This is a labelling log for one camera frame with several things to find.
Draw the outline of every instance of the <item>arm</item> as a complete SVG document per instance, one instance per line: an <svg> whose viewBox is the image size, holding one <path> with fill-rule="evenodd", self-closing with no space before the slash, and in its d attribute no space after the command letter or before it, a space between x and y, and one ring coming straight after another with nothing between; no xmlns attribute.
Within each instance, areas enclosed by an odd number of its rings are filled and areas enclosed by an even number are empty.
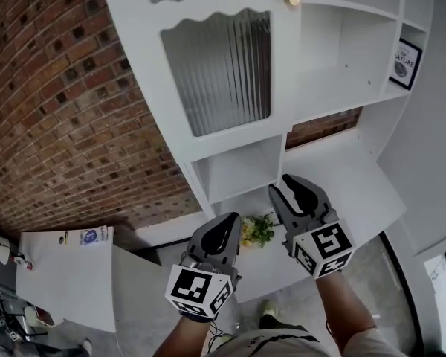
<svg viewBox="0 0 446 357"><path fill-rule="evenodd" d="M316 284L329 328L342 354L353 335L376 328L375 322L340 272L316 279Z"/></svg>
<svg viewBox="0 0 446 357"><path fill-rule="evenodd" d="M182 317L153 357L200 357L210 323Z"/></svg>

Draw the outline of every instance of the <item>framed picture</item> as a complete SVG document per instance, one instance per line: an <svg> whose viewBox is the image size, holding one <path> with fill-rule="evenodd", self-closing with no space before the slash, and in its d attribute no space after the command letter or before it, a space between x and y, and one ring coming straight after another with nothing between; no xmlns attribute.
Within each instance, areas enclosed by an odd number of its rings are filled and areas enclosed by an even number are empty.
<svg viewBox="0 0 446 357"><path fill-rule="evenodd" d="M408 90L411 90L416 72L418 71L419 61L422 50L417 46L410 44L404 39L400 39L398 50L395 54L395 63L390 75L390 80Z"/></svg>

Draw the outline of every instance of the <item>small plant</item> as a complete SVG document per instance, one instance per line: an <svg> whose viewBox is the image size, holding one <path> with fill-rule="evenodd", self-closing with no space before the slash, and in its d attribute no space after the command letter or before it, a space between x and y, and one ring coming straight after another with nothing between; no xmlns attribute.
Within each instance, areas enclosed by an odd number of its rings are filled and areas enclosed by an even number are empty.
<svg viewBox="0 0 446 357"><path fill-rule="evenodd" d="M244 247L259 246L263 248L266 242L274 237L273 219L271 213L265 216L243 217L243 232L240 244Z"/></svg>

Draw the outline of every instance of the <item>brick wall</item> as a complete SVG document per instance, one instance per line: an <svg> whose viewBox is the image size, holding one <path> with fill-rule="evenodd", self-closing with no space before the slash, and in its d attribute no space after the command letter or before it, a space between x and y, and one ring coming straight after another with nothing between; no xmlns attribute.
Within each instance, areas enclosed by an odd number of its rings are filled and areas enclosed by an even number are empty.
<svg viewBox="0 0 446 357"><path fill-rule="evenodd" d="M355 127L362 108L352 109L337 114L325 116L324 118L310 120L309 122L297 124L292 132L288 133L285 148L290 149L310 141L333 135L337 132Z"/></svg>
<svg viewBox="0 0 446 357"><path fill-rule="evenodd" d="M197 210L106 0L0 0L0 229L137 227Z"/></svg>

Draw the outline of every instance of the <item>cabinet knob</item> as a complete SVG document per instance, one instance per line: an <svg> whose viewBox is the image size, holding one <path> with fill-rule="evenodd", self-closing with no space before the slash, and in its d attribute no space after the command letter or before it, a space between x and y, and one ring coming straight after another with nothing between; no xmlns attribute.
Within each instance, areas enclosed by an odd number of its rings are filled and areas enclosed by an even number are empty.
<svg viewBox="0 0 446 357"><path fill-rule="evenodd" d="M284 0L287 5L290 5L291 7L297 7L297 5L300 4L300 0Z"/></svg>

